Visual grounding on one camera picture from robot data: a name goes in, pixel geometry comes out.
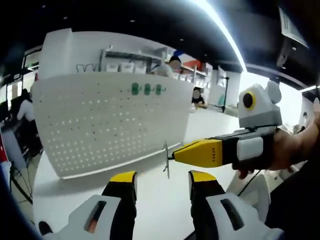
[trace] white table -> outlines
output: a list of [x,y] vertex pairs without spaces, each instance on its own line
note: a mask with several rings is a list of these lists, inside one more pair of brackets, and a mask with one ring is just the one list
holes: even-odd
[[[190,113],[185,142],[231,133],[239,128],[238,119],[212,110]],[[42,154],[33,187],[33,215],[36,227],[46,221],[53,232],[68,224],[69,214],[92,195],[103,192],[110,177],[135,170],[137,178],[137,217],[133,239],[182,240],[194,231],[190,214],[188,171],[214,175],[226,190],[235,171],[231,165],[201,168],[170,162],[170,179],[163,172],[165,153],[109,171],[74,179],[59,179],[48,157]]]

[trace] fluorescent light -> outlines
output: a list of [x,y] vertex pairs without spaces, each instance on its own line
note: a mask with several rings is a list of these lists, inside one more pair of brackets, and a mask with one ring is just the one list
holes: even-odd
[[304,88],[304,89],[301,89],[299,92],[300,92],[300,93],[304,93],[304,92],[311,91],[311,90],[313,90],[313,89],[316,89],[316,85],[310,86],[310,87],[306,87],[306,88]]
[[212,6],[206,1],[206,0],[190,0],[193,4],[196,4],[199,8],[201,8],[205,13],[209,15],[209,17],[212,18],[212,20],[217,24],[217,26],[220,28],[221,32],[224,34],[228,42],[230,43],[236,57],[238,58],[238,61],[242,67],[242,71],[247,72],[245,61],[240,53],[240,50],[238,49],[234,39],[232,38],[231,34],[229,33],[228,29],[220,19],[217,12],[212,8]]

